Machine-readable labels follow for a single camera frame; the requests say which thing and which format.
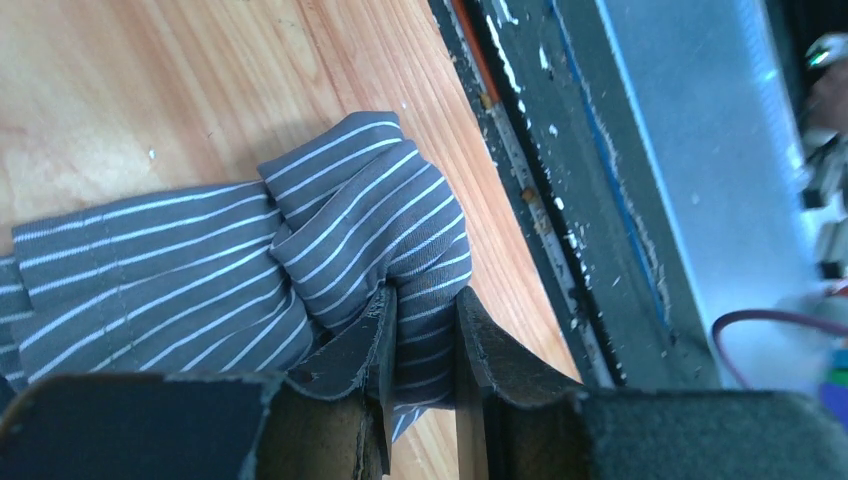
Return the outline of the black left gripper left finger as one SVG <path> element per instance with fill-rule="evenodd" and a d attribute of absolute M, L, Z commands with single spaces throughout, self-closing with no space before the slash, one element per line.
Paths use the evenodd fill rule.
<path fill-rule="evenodd" d="M 5 479 L 379 479 L 390 470 L 397 296 L 303 363 L 61 375 L 1 422 Z"/>

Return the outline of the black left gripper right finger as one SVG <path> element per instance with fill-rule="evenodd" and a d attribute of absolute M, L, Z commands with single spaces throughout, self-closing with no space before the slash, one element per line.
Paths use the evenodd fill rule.
<path fill-rule="evenodd" d="M 843 479 L 847 433 L 777 391 L 589 388 L 456 299 L 463 479 Z"/>

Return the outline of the grey striped underwear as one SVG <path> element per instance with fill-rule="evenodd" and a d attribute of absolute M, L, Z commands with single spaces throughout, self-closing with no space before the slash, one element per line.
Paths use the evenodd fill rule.
<path fill-rule="evenodd" d="M 454 405 L 465 216 L 392 112 L 357 112 L 256 180 L 154 193 L 13 231 L 1 377 L 287 370 L 397 293 L 402 434 Z"/>

